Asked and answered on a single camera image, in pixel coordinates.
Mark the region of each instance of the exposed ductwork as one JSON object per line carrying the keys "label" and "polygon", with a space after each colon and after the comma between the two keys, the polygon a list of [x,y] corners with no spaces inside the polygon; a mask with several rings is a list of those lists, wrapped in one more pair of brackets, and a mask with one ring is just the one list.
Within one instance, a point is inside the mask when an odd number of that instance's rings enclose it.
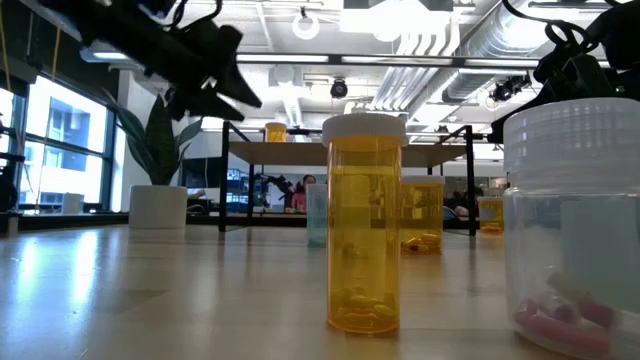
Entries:
{"label": "exposed ductwork", "polygon": [[[426,31],[421,35],[404,34],[397,54],[449,56],[458,45],[460,45],[459,25],[449,19],[449,22],[438,27],[435,33]],[[406,109],[434,73],[435,69],[427,68],[389,68],[371,103],[372,107],[386,111]]]}
{"label": "exposed ductwork", "polygon": [[[515,8],[524,10],[531,0],[512,0]],[[455,52],[461,57],[524,57],[547,41],[544,24],[513,16],[502,5],[487,16],[473,35]],[[409,107],[409,118],[415,117],[426,103],[462,103],[492,81],[492,74],[460,73],[454,69],[438,70],[428,87]]]}

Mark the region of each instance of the orange prescription bottle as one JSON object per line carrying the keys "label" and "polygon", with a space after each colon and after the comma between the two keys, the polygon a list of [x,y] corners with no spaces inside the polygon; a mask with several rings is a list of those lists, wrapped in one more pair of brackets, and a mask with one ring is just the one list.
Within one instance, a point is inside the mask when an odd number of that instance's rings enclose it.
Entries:
{"label": "orange prescription bottle", "polygon": [[356,333],[393,330],[404,121],[340,115],[324,122],[322,140],[329,150],[328,322]]}

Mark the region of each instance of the table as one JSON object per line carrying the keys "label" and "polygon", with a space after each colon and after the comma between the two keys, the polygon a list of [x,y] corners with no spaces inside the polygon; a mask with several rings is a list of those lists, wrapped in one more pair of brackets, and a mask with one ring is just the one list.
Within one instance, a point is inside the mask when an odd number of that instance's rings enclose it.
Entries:
{"label": "table", "polygon": [[[231,132],[237,134],[243,141],[230,141]],[[321,130],[288,129],[290,134],[322,133]],[[433,173],[433,167],[440,165],[440,175],[443,174],[442,164],[466,155],[467,162],[467,192],[469,198],[475,198],[475,176],[473,168],[473,129],[471,125],[460,127],[453,133],[443,136],[435,145],[408,145],[402,148],[403,168],[425,168],[427,174]],[[444,145],[451,138],[464,137],[464,145]],[[326,166],[327,149],[321,143],[265,143],[251,142],[241,130],[225,121],[222,126],[222,171],[220,172],[220,214],[218,230],[225,231],[227,225],[253,225],[253,196],[249,196],[247,216],[244,218],[227,216],[227,171],[229,167],[229,153],[249,164],[249,194],[255,188],[255,165],[284,165],[284,166]],[[475,208],[469,209],[469,235],[476,234]]]}
{"label": "table", "polygon": [[0,359],[559,360],[505,309],[504,244],[403,256],[401,329],[326,324],[326,252],[296,228],[114,226],[0,239]]}

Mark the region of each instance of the white cap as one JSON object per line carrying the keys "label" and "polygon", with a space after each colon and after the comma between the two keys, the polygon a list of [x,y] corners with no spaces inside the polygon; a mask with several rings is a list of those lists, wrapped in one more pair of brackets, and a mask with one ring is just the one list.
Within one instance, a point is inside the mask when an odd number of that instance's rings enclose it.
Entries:
{"label": "white cap", "polygon": [[637,179],[640,102],[590,98],[537,106],[504,125],[504,169],[509,173],[562,171],[578,180],[615,171]]}
{"label": "white cap", "polygon": [[384,114],[355,113],[334,116],[322,124],[322,143],[353,136],[387,136],[402,140],[407,145],[407,130],[401,118]]}
{"label": "white cap", "polygon": [[444,176],[403,176],[403,184],[444,184]]}

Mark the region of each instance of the pill bottle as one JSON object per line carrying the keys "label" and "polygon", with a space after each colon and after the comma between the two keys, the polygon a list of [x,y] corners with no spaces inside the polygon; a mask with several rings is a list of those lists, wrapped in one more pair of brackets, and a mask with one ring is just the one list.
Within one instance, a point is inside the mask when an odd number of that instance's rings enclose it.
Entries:
{"label": "pill bottle", "polygon": [[374,334],[399,325],[402,119],[348,114],[322,126],[328,147],[328,322]]}
{"label": "pill bottle", "polygon": [[505,122],[509,318],[572,357],[640,359],[639,114],[590,98]]}
{"label": "pill bottle", "polygon": [[486,234],[502,234],[502,198],[479,197],[480,231]]}
{"label": "pill bottle", "polygon": [[264,125],[267,142],[287,142],[287,125],[279,122],[270,122]]}
{"label": "pill bottle", "polygon": [[402,177],[400,233],[403,252],[441,252],[443,196],[442,176]]}

